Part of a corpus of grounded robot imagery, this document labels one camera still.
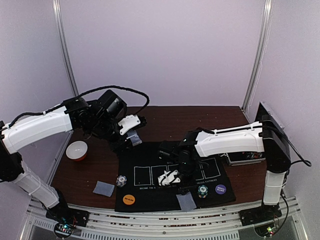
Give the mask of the grey playing card deck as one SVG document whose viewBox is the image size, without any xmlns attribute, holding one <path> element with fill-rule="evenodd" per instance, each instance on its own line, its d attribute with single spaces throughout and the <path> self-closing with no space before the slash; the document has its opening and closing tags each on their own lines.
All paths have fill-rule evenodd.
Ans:
<svg viewBox="0 0 320 240">
<path fill-rule="evenodd" d="M 136 130 L 129 130 L 126 134 L 127 134 L 127 139 L 130 140 L 133 147 L 143 142 Z"/>
</svg>

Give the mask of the mixed colour chip stack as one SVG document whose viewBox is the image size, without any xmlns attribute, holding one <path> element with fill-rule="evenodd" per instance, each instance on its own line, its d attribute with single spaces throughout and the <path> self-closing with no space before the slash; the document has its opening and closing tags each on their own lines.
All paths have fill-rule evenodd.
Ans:
<svg viewBox="0 0 320 240">
<path fill-rule="evenodd" d="M 199 198 L 206 198 L 208 195 L 208 187 L 205 185 L 200 185 L 197 189 L 197 194 Z"/>
</svg>

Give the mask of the blue white chip stack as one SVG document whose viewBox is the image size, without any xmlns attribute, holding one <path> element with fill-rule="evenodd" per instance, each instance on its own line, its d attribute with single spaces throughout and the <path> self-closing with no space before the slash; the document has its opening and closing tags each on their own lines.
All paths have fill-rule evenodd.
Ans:
<svg viewBox="0 0 320 240">
<path fill-rule="evenodd" d="M 124 175 L 119 175 L 116 179 L 116 186 L 119 188 L 122 188 L 126 185 L 127 183 L 127 178 Z"/>
</svg>

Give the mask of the blue small blind button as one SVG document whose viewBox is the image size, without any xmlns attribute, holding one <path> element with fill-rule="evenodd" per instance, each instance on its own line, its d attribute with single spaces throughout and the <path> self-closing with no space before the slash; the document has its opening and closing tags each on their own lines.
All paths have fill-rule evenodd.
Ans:
<svg viewBox="0 0 320 240">
<path fill-rule="evenodd" d="M 215 192 L 218 194 L 218 195 L 224 195 L 226 192 L 227 192 L 227 187 L 223 184 L 218 184 L 216 187 L 215 187 Z"/>
</svg>

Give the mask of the orange big blind button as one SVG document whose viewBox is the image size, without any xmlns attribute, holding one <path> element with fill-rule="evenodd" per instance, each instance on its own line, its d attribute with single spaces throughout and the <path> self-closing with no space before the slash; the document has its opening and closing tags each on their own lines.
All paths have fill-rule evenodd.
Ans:
<svg viewBox="0 0 320 240">
<path fill-rule="evenodd" d="M 125 205 L 131 206 L 136 202 L 136 198 L 132 194 L 126 194 L 123 198 L 122 201 Z"/>
</svg>

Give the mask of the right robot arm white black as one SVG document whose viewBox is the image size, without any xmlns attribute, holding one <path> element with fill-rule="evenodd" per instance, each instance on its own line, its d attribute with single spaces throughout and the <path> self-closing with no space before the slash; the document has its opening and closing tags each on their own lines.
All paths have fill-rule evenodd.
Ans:
<svg viewBox="0 0 320 240">
<path fill-rule="evenodd" d="M 158 157 L 177 164 L 176 170 L 164 171 L 157 180 L 161 187 L 187 181 L 203 158 L 230 153 L 261 153 L 266 161 L 266 177 L 262 203 L 239 212 L 243 226 L 281 217 L 279 201 L 283 183 L 291 167 L 287 136 L 273 118 L 265 115 L 251 124 L 208 130 L 197 128 L 186 133 L 176 144 L 163 141 Z"/>
</svg>

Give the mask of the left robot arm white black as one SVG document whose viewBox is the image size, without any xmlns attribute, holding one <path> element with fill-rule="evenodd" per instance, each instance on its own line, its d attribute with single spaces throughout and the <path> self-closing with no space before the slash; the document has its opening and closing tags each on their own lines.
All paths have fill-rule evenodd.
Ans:
<svg viewBox="0 0 320 240">
<path fill-rule="evenodd" d="M 95 100 L 78 95 L 42 112 L 24 112 L 0 124 L 0 180 L 39 200 L 58 223 L 85 225 L 87 212 L 70 208 L 63 193 L 42 179 L 40 166 L 49 165 L 69 132 L 82 130 L 118 151 L 128 146 L 128 132 L 140 123 L 140 117 L 127 114 L 126 103 L 108 88 Z"/>
</svg>

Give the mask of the black poker cloth mat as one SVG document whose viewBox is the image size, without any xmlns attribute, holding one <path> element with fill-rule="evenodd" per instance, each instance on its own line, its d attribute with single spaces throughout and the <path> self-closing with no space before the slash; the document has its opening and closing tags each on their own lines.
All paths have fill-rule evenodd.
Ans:
<svg viewBox="0 0 320 240">
<path fill-rule="evenodd" d="M 117 154 L 118 175 L 126 176 L 127 182 L 125 186 L 116 190 L 115 211 L 140 213 L 180 210 L 176 197 L 177 184 L 159 186 L 158 183 L 158 177 L 164 171 L 178 169 L 178 164 L 168 164 L 164 159 L 158 157 L 159 146 L 159 142 L 144 142 Z M 192 184 L 190 193 L 198 209 L 223 205 L 236 200 L 231 181 L 219 155 L 201 158 L 201 165 L 198 166 L 189 182 Z M 223 195 L 215 191 L 215 187 L 219 184 L 227 188 Z M 208 188 L 206 198 L 198 197 L 198 187 L 201 185 Z M 123 203 L 125 195 L 133 195 L 135 203 L 125 205 Z"/>
</svg>

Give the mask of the white red bowl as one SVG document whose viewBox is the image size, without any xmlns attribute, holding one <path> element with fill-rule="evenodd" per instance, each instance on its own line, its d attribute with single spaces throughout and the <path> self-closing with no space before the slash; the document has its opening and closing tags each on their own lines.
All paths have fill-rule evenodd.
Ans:
<svg viewBox="0 0 320 240">
<path fill-rule="evenodd" d="M 84 141 L 75 141 L 71 143 L 66 151 L 66 156 L 75 162 L 79 162 L 85 159 L 88 153 L 88 145 Z"/>
</svg>

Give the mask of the aluminium poker chip case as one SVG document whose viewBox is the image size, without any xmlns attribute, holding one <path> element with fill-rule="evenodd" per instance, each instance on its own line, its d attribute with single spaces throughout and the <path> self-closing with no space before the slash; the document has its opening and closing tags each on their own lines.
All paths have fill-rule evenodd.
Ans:
<svg viewBox="0 0 320 240">
<path fill-rule="evenodd" d="M 281 124 L 266 103 L 260 102 L 255 121 L 262 124 L 257 127 L 258 137 L 262 141 L 262 150 L 236 151 L 226 153 L 229 166 L 239 166 L 266 161 L 267 169 L 283 172 L 290 165 L 290 149 Z"/>
</svg>

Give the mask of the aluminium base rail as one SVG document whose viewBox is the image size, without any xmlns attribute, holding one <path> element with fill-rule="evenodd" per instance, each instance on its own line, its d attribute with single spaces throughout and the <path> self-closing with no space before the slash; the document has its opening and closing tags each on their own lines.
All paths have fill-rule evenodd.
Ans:
<svg viewBox="0 0 320 240">
<path fill-rule="evenodd" d="M 274 224 L 281 229 L 273 240 L 310 239 L 295 197 L 279 203 L 282 216 L 244 226 L 239 212 L 258 207 L 260 201 L 196 209 L 189 212 L 122 213 L 112 209 L 71 204 L 89 212 L 85 227 L 78 226 L 70 240 L 260 240 L 257 230 Z"/>
</svg>

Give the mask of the left aluminium frame post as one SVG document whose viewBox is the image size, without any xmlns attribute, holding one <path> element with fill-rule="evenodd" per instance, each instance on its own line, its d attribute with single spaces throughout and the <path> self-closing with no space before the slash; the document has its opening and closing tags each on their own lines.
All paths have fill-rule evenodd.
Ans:
<svg viewBox="0 0 320 240">
<path fill-rule="evenodd" d="M 74 75 L 74 71 L 71 63 L 71 58 L 69 54 L 66 33 L 65 33 L 64 23 L 63 23 L 63 16 L 61 11 L 61 3 L 59 0 L 53 0 L 52 6 L 53 6 L 53 14 L 54 14 L 55 22 L 57 26 L 57 31 L 59 35 L 63 62 L 66 69 L 67 79 L 69 81 L 73 95 L 77 97 L 80 93 L 76 83 L 76 79 L 75 79 L 75 75 Z"/>
</svg>

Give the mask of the aluminium frame post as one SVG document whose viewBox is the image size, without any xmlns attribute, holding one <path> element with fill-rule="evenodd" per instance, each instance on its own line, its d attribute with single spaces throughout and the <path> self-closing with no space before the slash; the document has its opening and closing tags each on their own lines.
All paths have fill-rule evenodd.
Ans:
<svg viewBox="0 0 320 240">
<path fill-rule="evenodd" d="M 75 75 L 74 75 L 74 71 L 71 63 L 71 58 L 69 54 L 66 33 L 65 33 L 64 23 L 63 23 L 63 16 L 61 11 L 61 3 L 59 0 L 53 0 L 52 6 L 53 6 L 53 14 L 54 14 L 55 22 L 57 26 L 57 31 L 59 35 L 63 62 L 66 69 L 67 79 L 69 81 L 73 95 L 77 97 L 80 93 L 76 83 L 76 79 L 75 79 Z"/>
<path fill-rule="evenodd" d="M 250 108 L 250 105 L 252 104 L 252 100 L 258 85 L 258 80 L 259 80 L 259 76 L 262 68 L 262 60 L 265 54 L 265 50 L 266 50 L 266 46 L 269 38 L 273 3 L 274 3 L 273 0 L 264 1 L 264 8 L 263 8 L 257 49 L 255 53 L 252 71 L 249 78 L 249 84 L 248 84 L 246 94 L 242 104 L 242 111 L 246 114 L 249 112 L 249 108 Z"/>
</svg>

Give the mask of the right aluminium frame post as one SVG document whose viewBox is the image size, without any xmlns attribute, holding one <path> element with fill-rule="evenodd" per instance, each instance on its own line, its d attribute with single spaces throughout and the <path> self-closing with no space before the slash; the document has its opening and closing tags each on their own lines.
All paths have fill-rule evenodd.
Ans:
<svg viewBox="0 0 320 240">
<path fill-rule="evenodd" d="M 265 54 L 265 50 L 266 50 L 266 46 L 269 38 L 273 3 L 274 3 L 273 0 L 264 1 L 264 8 L 263 8 L 257 49 L 255 53 L 252 71 L 249 78 L 249 84 L 248 84 L 246 94 L 242 104 L 242 111 L 246 114 L 249 112 L 249 108 L 250 108 L 250 105 L 252 104 L 252 100 L 258 85 L 258 80 L 259 80 L 259 76 L 262 68 L 262 60 Z"/>
</svg>

